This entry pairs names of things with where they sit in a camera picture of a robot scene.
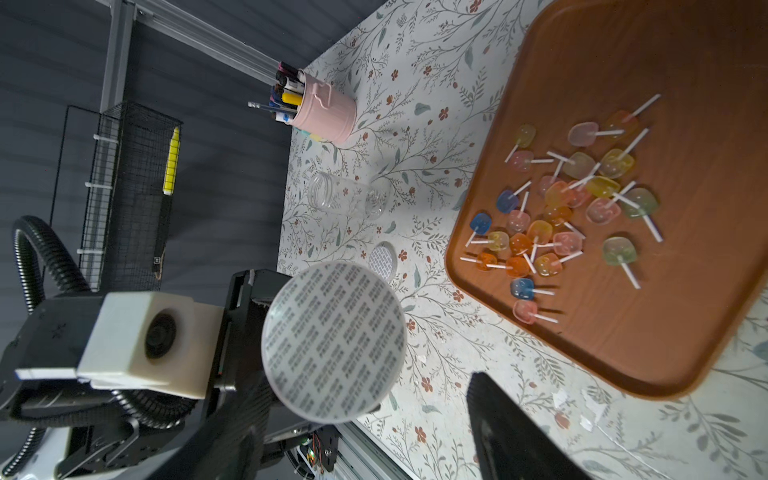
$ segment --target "black wire basket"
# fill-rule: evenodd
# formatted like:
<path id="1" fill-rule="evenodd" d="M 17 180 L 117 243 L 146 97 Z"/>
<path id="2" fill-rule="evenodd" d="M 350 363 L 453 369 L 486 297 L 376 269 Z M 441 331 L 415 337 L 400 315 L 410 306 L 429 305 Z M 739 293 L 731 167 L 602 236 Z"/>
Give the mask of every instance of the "black wire basket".
<path id="1" fill-rule="evenodd" d="M 131 102 L 100 114 L 78 249 L 93 290 L 160 289 L 180 128 Z"/>

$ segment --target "lollipop stick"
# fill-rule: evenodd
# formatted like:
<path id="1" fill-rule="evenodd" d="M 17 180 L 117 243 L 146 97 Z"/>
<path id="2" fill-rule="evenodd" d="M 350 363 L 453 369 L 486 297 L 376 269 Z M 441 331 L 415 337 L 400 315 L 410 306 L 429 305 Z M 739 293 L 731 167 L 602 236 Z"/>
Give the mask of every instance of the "lollipop stick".
<path id="1" fill-rule="evenodd" d="M 627 277 L 629 277 L 629 281 L 632 282 L 632 285 L 639 290 L 640 284 L 637 282 L 637 279 L 634 277 L 632 270 L 629 270 L 629 266 L 626 263 L 620 263 L 620 265 L 621 265 L 621 268 L 624 269 L 624 273 L 626 273 Z"/>
<path id="2" fill-rule="evenodd" d="M 637 183 L 636 181 L 632 180 L 630 183 L 627 184 L 626 187 L 621 189 L 621 191 L 619 192 L 619 195 L 624 195 L 629 190 L 632 190 L 632 187 L 634 187 L 636 183 Z M 605 207 L 610 207 L 611 205 L 615 204 L 618 201 L 619 201 L 619 197 L 613 197 L 607 204 L 605 204 Z"/>
<path id="3" fill-rule="evenodd" d="M 559 161 L 561 161 L 561 162 L 565 162 L 565 163 L 567 163 L 567 164 L 575 164 L 575 163 L 576 163 L 576 162 L 574 162 L 573 160 L 571 160 L 571 159 L 570 159 L 570 158 L 568 158 L 568 157 L 563 157 L 563 156 L 562 156 L 562 155 L 560 155 L 560 154 L 556 154 L 554 151 L 548 151 L 548 152 L 547 152 L 547 155 L 551 155 L 552 157 L 555 157 L 555 158 L 557 158 Z"/>
<path id="4" fill-rule="evenodd" d="M 578 182 L 574 182 L 573 184 L 568 185 L 568 189 L 566 189 L 566 190 L 570 190 L 570 189 L 573 189 L 573 188 L 576 188 L 576 187 L 580 187 L 581 185 L 584 185 L 588 181 L 592 180 L 594 178 L 595 172 L 597 172 L 598 168 L 600 168 L 600 165 L 601 165 L 601 162 L 597 162 L 594 165 L 594 167 L 592 167 L 592 171 L 589 172 L 589 175 L 587 175 L 586 177 L 582 178 Z"/>
<path id="5" fill-rule="evenodd" d="M 606 130 L 606 131 L 596 131 L 594 132 L 595 137 L 601 137 L 602 135 L 621 135 L 623 134 L 623 130 Z"/>
<path id="6" fill-rule="evenodd" d="M 558 177 L 558 175 L 560 174 L 560 170 L 563 168 L 563 164 L 564 163 L 565 162 L 562 161 L 562 160 L 560 160 L 558 162 L 558 167 L 554 169 L 554 175 L 552 175 L 552 178 L 557 178 Z"/>
<path id="7" fill-rule="evenodd" d="M 536 318 L 540 318 L 542 320 L 547 320 L 548 322 L 560 323 L 560 322 L 558 322 L 557 320 L 555 320 L 553 318 L 549 318 L 548 316 L 539 315 L 538 313 L 534 313 L 533 316 L 535 316 Z"/>
<path id="8" fill-rule="evenodd" d="M 523 196 L 523 203 L 520 205 L 520 211 L 525 212 L 525 204 L 528 202 L 528 192 Z"/>
<path id="9" fill-rule="evenodd" d="M 645 102 L 640 107 L 637 107 L 637 110 L 633 111 L 630 116 L 631 117 L 638 116 L 640 114 L 640 112 L 642 112 L 646 108 L 650 107 L 650 104 L 654 103 L 659 98 L 661 98 L 661 94 L 655 94 L 653 97 L 650 98 L 649 101 Z"/>
<path id="10" fill-rule="evenodd" d="M 563 223 L 571 232 L 576 233 L 579 237 L 581 237 L 582 240 L 585 240 L 587 238 L 586 235 L 584 235 L 582 232 L 578 231 L 576 227 L 571 225 L 569 222 Z"/>
<path id="11" fill-rule="evenodd" d="M 629 205 L 632 208 L 637 208 L 638 210 L 640 209 L 640 205 L 638 205 L 635 202 L 633 202 L 632 200 L 626 198 L 622 194 L 614 194 L 614 198 L 623 201 L 624 203 L 626 203 L 627 205 Z"/>
<path id="12" fill-rule="evenodd" d="M 475 238 L 475 235 L 477 235 L 476 231 L 472 231 L 472 235 L 469 237 L 469 240 L 467 240 L 467 243 L 465 243 L 464 247 L 469 247 L 469 244 L 472 243 L 472 239 Z"/>
<path id="13" fill-rule="evenodd" d="M 518 151 L 518 147 L 519 146 L 520 146 L 520 144 L 515 144 L 515 147 L 512 148 L 511 152 L 509 152 L 509 155 L 507 155 L 507 159 L 504 161 L 504 163 L 508 163 L 509 162 L 509 159 L 512 158 L 512 155 L 514 155 L 515 152 Z"/>
<path id="14" fill-rule="evenodd" d="M 568 255 L 567 257 L 562 257 L 560 259 L 560 263 L 565 263 L 565 262 L 569 261 L 570 259 L 576 258 L 576 257 L 578 257 L 579 255 L 581 255 L 583 253 L 584 252 L 576 252 L 576 253 L 572 253 L 572 254 Z"/>
<path id="15" fill-rule="evenodd" d="M 522 192 L 523 190 L 525 190 L 526 188 L 528 188 L 528 185 L 530 185 L 530 184 L 531 184 L 531 181 L 530 181 L 530 180 L 528 180 L 527 182 L 525 182 L 525 184 L 524 184 L 522 187 L 520 187 L 520 188 L 518 188 L 517 190 L 515 190 L 515 195 L 519 194 L 520 192 Z"/>
<path id="16" fill-rule="evenodd" d="M 623 152 L 621 152 L 621 155 L 619 155 L 619 156 L 618 156 L 618 158 L 620 158 L 620 159 L 621 159 L 621 158 L 624 158 L 624 155 L 628 154 L 628 153 L 630 152 L 630 150 L 632 150 L 633 148 L 635 148 L 635 147 L 637 146 L 637 144 L 639 144 L 639 143 L 640 143 L 640 140 L 643 140 L 643 137 L 645 137 L 646 135 L 648 135 L 648 132 L 649 132 L 649 131 L 650 131 L 650 128 L 644 128 L 644 129 L 643 129 L 643 131 L 642 131 L 642 132 L 640 132 L 640 133 L 639 133 L 639 134 L 638 134 L 638 135 L 637 135 L 637 136 L 634 138 L 634 140 L 632 140 L 632 143 L 631 143 L 631 144 L 629 144 L 629 146 L 628 146 L 627 148 L 625 148 Z"/>
<path id="17" fill-rule="evenodd" d="M 528 267 L 531 268 L 531 272 L 536 273 L 536 267 L 533 266 L 533 262 L 531 262 L 531 258 L 527 253 L 523 253 L 523 258 L 525 258 L 525 261 L 528 262 Z"/>
<path id="18" fill-rule="evenodd" d="M 654 221 L 650 219 L 649 215 L 643 215 L 643 220 L 645 220 L 645 224 L 648 225 L 648 230 L 654 235 L 654 238 L 657 242 L 661 243 L 664 241 L 663 238 L 661 238 L 661 234 L 659 233 L 659 230 L 656 228 L 656 225 L 654 225 Z"/>

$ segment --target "brown tray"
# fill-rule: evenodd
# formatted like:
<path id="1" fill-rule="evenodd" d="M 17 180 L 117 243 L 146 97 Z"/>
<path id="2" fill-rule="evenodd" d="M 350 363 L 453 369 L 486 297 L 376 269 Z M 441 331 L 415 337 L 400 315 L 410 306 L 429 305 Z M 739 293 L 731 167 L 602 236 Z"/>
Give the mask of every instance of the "brown tray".
<path id="1" fill-rule="evenodd" d="M 495 200 L 554 167 L 514 172 L 504 159 L 520 124 L 538 129 L 536 158 L 577 148 L 568 130 L 662 98 L 639 115 L 650 133 L 633 151 L 636 167 L 619 182 L 648 187 L 661 208 L 657 243 L 642 220 L 622 216 L 599 227 L 579 207 L 571 221 L 587 236 L 584 255 L 538 285 L 559 324 L 524 325 L 542 341 L 615 387 L 649 399 L 693 389 L 735 332 L 766 281 L 768 265 L 768 2 L 560 0 L 533 22 L 485 142 L 445 257 L 451 281 L 513 319 L 503 270 L 482 272 L 459 259 L 470 220 L 485 211 L 505 228 Z M 596 160 L 608 140 L 581 149 Z M 617 145 L 625 147 L 626 143 Z M 526 210 L 541 217 L 531 194 Z M 630 238 L 639 258 L 635 290 L 601 258 L 603 240 Z M 509 257 L 509 250 L 499 255 Z"/>

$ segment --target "pink cup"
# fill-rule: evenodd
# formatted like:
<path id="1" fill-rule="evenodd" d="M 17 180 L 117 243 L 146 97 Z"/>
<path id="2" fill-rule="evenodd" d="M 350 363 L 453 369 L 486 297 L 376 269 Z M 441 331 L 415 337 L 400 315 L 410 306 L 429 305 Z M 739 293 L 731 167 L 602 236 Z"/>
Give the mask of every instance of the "pink cup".
<path id="1" fill-rule="evenodd" d="M 352 133 L 356 113 L 357 107 L 352 98 L 307 75 L 304 99 L 291 125 L 334 144 L 342 144 Z"/>

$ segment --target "floral tablecloth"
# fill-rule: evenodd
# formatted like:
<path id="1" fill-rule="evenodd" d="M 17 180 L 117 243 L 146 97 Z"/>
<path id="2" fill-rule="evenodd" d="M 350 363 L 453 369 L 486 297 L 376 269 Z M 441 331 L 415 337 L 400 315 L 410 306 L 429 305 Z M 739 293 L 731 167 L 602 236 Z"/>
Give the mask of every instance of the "floral tablecloth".
<path id="1" fill-rule="evenodd" d="M 547 4 L 390 0 L 315 60 L 309 71 L 354 97 L 358 118 L 342 145 L 294 131 L 278 269 L 366 263 L 379 241 L 395 246 L 406 364 L 381 410 L 361 422 L 420 478 L 479 477 L 465 404 L 475 371 L 489 372 L 595 478 L 766 478 L 768 290 L 699 389 L 648 402 L 606 385 L 445 275 L 447 240 L 502 89 Z M 317 171 L 384 177 L 395 203 L 376 222 L 314 211 L 305 196 Z"/>

